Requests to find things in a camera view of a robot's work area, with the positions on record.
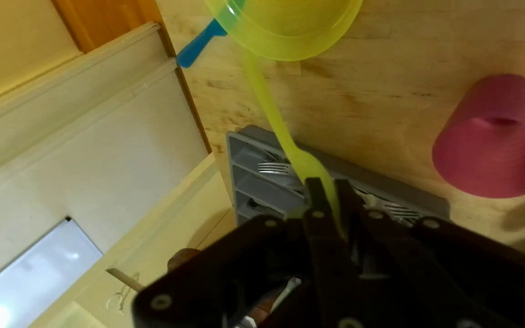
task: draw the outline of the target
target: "pink cup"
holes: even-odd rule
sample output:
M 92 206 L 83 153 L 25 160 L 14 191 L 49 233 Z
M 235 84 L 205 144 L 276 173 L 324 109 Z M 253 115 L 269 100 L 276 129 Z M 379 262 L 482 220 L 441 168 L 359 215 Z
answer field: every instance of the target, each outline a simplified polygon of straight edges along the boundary
M 439 133 L 431 160 L 444 180 L 466 193 L 525 195 L 525 78 L 479 80 Z

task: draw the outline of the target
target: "yellow plastic cup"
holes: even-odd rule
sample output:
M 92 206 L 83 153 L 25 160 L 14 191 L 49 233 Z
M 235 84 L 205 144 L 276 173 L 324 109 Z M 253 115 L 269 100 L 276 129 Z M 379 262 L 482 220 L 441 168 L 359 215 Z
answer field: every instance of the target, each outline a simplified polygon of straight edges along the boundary
M 205 0 L 225 33 L 256 56 L 304 60 L 353 24 L 362 0 Z

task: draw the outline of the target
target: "pink plastic cup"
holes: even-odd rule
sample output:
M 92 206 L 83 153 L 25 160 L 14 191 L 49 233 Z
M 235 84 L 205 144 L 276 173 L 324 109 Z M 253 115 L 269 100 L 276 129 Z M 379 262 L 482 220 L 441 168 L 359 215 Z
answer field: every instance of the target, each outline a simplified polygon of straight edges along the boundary
M 466 193 L 525 195 L 525 78 L 479 80 L 439 133 L 431 160 L 446 182 Z

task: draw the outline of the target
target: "wooden wall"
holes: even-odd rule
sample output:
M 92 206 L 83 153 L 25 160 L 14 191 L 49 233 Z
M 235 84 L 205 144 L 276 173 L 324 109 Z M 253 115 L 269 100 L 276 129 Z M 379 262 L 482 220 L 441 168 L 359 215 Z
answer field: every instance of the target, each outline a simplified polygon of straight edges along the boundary
M 49 0 L 0 0 L 0 95 L 74 56 Z
M 211 20 L 202 0 L 156 2 L 176 51 Z M 435 135 L 477 78 L 525 75 L 525 2 L 364 0 L 333 49 L 300 64 L 266 62 L 266 73 L 300 142 L 442 195 L 455 222 L 525 250 L 525 197 L 464 195 L 430 160 Z M 185 76 L 225 169 L 225 131 L 266 126 L 238 47 L 214 40 Z

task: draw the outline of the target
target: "plastic cup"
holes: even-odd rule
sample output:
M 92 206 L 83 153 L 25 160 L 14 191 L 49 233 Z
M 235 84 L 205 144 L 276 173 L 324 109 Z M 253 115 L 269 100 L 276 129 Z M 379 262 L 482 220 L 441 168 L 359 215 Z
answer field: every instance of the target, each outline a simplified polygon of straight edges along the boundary
M 466 193 L 525 195 L 525 76 L 479 80 L 439 133 L 431 160 L 446 182 Z
M 205 0 L 227 35 L 256 56 L 304 60 L 331 47 L 362 0 Z

